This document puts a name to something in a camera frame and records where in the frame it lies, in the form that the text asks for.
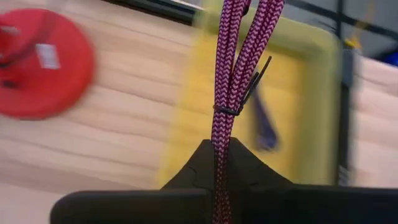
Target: sticker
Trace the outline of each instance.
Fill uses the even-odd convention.
[[[36,44],[37,55],[42,68],[60,69],[57,48],[51,44]]]

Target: black zip tie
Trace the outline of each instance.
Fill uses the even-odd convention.
[[[246,88],[245,92],[244,92],[244,97],[242,99],[241,105],[239,106],[238,110],[232,110],[229,108],[225,108],[222,106],[217,106],[214,105],[213,109],[217,110],[219,112],[225,113],[225,114],[229,114],[232,116],[239,116],[243,110],[243,106],[246,104],[246,102],[248,101],[248,99],[250,98],[252,92],[256,89],[257,85],[260,82],[260,79],[262,78],[262,76],[264,75],[264,72],[267,70],[270,62],[271,62],[272,56],[269,56],[267,59],[266,64],[264,65],[264,67],[262,68],[261,72],[256,72],[253,76],[253,78],[250,80],[248,87]]]

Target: wooden surface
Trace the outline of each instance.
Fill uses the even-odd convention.
[[[64,2],[95,46],[96,81],[56,118],[0,117],[0,223],[47,223],[76,190],[155,187],[193,28],[99,0]],[[46,1],[0,1],[1,12],[20,7]]]

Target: red disc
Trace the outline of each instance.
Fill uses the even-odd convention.
[[[0,26],[0,42],[11,38],[0,47],[0,62],[25,51],[0,68],[0,113],[42,119],[71,107],[91,83],[95,66],[92,46],[76,25],[47,10],[19,9],[0,15]]]

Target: braided cord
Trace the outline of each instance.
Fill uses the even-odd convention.
[[[224,0],[216,52],[215,106],[237,111],[254,69],[282,13],[284,0],[260,0],[256,15],[233,66],[239,26],[248,0]],[[211,141],[215,149],[213,224],[231,223],[226,165],[234,116],[215,110]]]

